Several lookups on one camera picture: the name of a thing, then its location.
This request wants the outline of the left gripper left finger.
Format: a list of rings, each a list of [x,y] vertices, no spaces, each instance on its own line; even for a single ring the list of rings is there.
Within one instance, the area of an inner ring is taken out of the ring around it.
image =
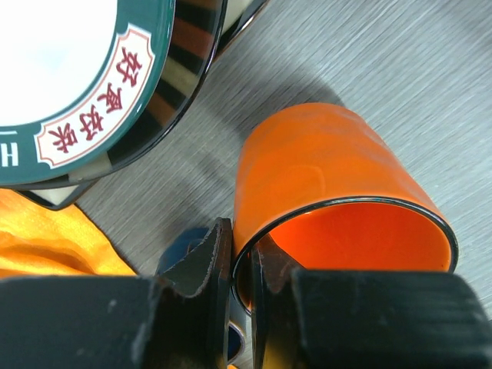
[[[1,282],[3,368],[224,368],[231,222],[158,276]]]

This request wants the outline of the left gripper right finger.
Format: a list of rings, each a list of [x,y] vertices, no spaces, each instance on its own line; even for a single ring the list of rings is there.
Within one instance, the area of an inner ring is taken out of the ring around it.
[[[491,325],[442,272],[308,270],[270,237],[251,252],[256,368],[489,368]]]

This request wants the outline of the small blue cup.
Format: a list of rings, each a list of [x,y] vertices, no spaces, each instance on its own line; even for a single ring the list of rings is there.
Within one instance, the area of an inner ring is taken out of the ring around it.
[[[163,275],[183,260],[204,239],[208,228],[198,227],[183,231],[162,253],[156,275]],[[247,340],[247,318],[239,303],[230,294],[228,323],[228,368],[235,367],[238,358],[244,353]]]

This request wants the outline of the orange mug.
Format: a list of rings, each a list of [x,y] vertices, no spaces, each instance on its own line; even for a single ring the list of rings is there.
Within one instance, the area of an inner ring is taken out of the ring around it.
[[[251,249],[274,238],[307,268],[452,271],[457,240],[384,141],[339,105],[286,108],[241,150],[234,292],[251,307]]]

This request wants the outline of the green rimmed white plate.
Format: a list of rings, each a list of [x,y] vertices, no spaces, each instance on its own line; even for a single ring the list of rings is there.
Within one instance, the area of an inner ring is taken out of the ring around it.
[[[164,67],[173,1],[1,3],[1,184],[81,168],[135,124]]]

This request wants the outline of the square floral plate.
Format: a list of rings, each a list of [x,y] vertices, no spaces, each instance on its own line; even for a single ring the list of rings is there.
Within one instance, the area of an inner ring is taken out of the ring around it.
[[[218,46],[212,62],[243,32],[264,7],[263,1],[226,1],[227,8]],[[83,184],[40,190],[15,190],[27,199],[51,210],[74,204],[99,179]]]

